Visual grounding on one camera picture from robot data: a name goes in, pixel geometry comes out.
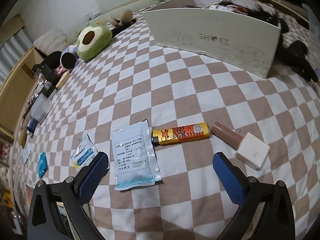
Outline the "white medicine sachet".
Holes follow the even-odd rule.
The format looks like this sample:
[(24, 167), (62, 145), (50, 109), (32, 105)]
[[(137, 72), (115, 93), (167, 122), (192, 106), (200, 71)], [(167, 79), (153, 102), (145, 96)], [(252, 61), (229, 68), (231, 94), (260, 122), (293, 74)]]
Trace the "white medicine sachet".
[(152, 186), (161, 181), (147, 120), (114, 131), (111, 140), (116, 191)]

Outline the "pink lip gloss tube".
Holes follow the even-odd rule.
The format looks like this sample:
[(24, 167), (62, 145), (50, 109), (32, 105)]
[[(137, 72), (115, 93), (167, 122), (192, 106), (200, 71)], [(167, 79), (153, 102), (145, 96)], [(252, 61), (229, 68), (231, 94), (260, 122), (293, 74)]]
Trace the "pink lip gloss tube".
[(256, 136), (247, 132), (243, 137), (219, 122), (215, 122), (211, 132), (236, 150), (235, 156), (251, 168), (262, 167), (270, 147)]

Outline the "yellow orange lighter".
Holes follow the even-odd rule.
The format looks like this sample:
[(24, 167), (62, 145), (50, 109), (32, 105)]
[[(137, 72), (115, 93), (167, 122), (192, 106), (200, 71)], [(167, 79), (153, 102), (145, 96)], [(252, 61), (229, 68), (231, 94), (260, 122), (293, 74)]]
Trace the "yellow orange lighter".
[(187, 126), (153, 130), (151, 142), (153, 146), (177, 144), (210, 137), (210, 130), (206, 122)]

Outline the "green avocado plush toy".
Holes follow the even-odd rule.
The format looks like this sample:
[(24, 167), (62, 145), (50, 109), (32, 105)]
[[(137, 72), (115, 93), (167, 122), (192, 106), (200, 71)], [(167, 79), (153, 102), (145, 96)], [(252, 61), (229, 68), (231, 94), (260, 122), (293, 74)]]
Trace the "green avocado plush toy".
[(76, 41), (77, 55), (80, 59), (88, 61), (97, 56), (112, 39), (112, 31), (102, 25), (85, 27)]

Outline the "white fluffy pillow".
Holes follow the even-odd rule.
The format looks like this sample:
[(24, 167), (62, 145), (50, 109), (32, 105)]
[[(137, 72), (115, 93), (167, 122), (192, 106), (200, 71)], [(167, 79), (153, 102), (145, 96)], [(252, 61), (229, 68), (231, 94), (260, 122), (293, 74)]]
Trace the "white fluffy pillow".
[(63, 52), (68, 46), (67, 36), (61, 29), (53, 28), (37, 38), (33, 46), (46, 56), (55, 51)]

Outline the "white blue torn sachet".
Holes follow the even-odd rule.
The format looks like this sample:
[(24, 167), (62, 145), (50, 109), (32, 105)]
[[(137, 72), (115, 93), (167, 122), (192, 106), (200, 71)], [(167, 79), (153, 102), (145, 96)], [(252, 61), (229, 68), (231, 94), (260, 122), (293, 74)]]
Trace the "white blue torn sachet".
[(88, 166), (90, 162), (95, 158), (98, 151), (91, 141), (88, 134), (84, 134), (76, 150), (71, 154), (71, 162), (76, 172)]

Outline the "black hair dryer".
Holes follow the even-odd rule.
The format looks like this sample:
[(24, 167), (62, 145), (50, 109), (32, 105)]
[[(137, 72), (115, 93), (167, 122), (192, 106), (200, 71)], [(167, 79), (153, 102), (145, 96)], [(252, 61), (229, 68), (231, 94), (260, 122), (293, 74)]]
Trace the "black hair dryer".
[(307, 46), (300, 40), (296, 40), (287, 48), (284, 47), (282, 41), (279, 41), (276, 50), (276, 58), (282, 64), (289, 66), (293, 72), (298, 74), (305, 81), (310, 82), (312, 80), (317, 83), (319, 82), (319, 78), (306, 59), (307, 53)]

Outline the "translucent plastic container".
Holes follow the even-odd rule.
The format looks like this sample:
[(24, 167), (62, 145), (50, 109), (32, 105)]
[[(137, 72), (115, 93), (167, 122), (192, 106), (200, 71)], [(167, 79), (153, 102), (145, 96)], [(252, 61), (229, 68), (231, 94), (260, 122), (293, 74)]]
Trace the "translucent plastic container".
[(31, 117), (42, 124), (52, 109), (52, 102), (44, 94), (40, 94), (31, 108)]

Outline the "blue wet wipe packet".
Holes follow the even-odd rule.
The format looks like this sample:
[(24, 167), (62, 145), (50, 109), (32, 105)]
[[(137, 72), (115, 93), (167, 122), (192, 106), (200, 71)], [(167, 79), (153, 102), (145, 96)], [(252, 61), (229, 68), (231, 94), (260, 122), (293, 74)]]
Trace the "blue wet wipe packet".
[(38, 176), (41, 179), (43, 177), (44, 173), (48, 169), (47, 158), (46, 158), (46, 153), (45, 152), (42, 152), (40, 154), (37, 168), (38, 168), (37, 169), (38, 170)]

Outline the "white shoes storage box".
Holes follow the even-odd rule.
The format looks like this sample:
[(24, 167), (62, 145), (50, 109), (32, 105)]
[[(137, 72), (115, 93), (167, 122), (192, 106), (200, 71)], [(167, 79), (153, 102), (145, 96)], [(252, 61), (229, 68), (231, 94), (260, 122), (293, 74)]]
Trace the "white shoes storage box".
[(254, 0), (169, 0), (143, 17), (159, 46), (206, 55), (262, 78), (281, 31), (275, 9)]

